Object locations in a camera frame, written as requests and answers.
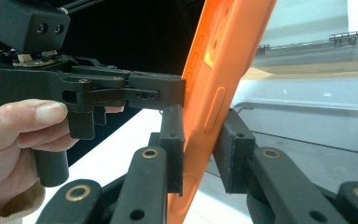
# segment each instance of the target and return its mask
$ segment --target human hand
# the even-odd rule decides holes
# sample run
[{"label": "human hand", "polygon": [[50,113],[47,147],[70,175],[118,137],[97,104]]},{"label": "human hand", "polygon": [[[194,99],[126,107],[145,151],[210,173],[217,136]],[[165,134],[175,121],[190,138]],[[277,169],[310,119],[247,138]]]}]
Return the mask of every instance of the human hand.
[{"label": "human hand", "polygon": [[25,100],[0,106],[0,215],[13,197],[38,179],[31,148],[64,151],[77,141],[69,134],[66,115],[66,106],[52,101]]}]

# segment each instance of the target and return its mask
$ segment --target black mechanical linkage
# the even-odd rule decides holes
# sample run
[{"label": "black mechanical linkage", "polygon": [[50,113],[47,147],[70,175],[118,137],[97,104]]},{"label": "black mechanical linkage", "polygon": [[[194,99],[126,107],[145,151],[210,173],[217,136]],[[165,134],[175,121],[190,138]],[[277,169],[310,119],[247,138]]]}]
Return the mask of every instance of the black mechanical linkage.
[{"label": "black mechanical linkage", "polygon": [[338,194],[312,184],[281,150],[257,147],[230,110],[213,151],[227,193],[245,193],[256,224],[358,223],[358,182]]},{"label": "black mechanical linkage", "polygon": [[172,105],[163,110],[160,133],[152,133],[149,146],[160,146],[167,152],[169,193],[183,193],[183,157],[185,133],[182,107]]},{"label": "black mechanical linkage", "polygon": [[36,223],[100,223],[101,195],[101,186],[92,180],[79,179],[66,184],[48,202]]},{"label": "black mechanical linkage", "polygon": [[0,42],[20,53],[60,49],[70,20],[41,1],[0,0]]},{"label": "black mechanical linkage", "polygon": [[[41,63],[48,63],[37,68],[0,63],[0,105],[26,99],[62,102],[68,108],[71,136],[92,139],[94,124],[106,123],[105,106],[123,106],[128,101],[131,107],[165,109],[183,104],[185,81],[179,76],[121,70],[95,60],[79,61],[96,66],[79,64],[65,55],[45,58]],[[68,178],[66,152],[36,151],[35,155],[44,186],[55,187]]]},{"label": "black mechanical linkage", "polygon": [[144,147],[132,158],[110,223],[166,223],[167,154]]},{"label": "black mechanical linkage", "polygon": [[245,186],[252,173],[247,160],[255,147],[255,136],[237,112],[230,109],[213,150],[226,193],[248,192]]}]

